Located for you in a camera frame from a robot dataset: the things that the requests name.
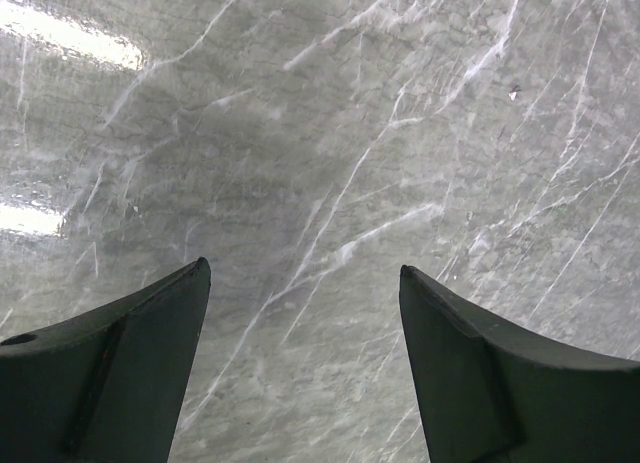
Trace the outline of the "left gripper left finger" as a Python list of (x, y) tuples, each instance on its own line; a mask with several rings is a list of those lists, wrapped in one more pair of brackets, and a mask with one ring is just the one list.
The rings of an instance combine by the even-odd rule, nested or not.
[(165, 462), (211, 287), (205, 258), (1, 343), (4, 462)]

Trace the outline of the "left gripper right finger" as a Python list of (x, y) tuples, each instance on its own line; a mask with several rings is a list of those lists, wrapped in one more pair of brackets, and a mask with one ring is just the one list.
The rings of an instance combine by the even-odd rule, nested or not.
[(399, 305), (433, 462), (635, 462), (639, 365), (529, 331), (412, 266)]

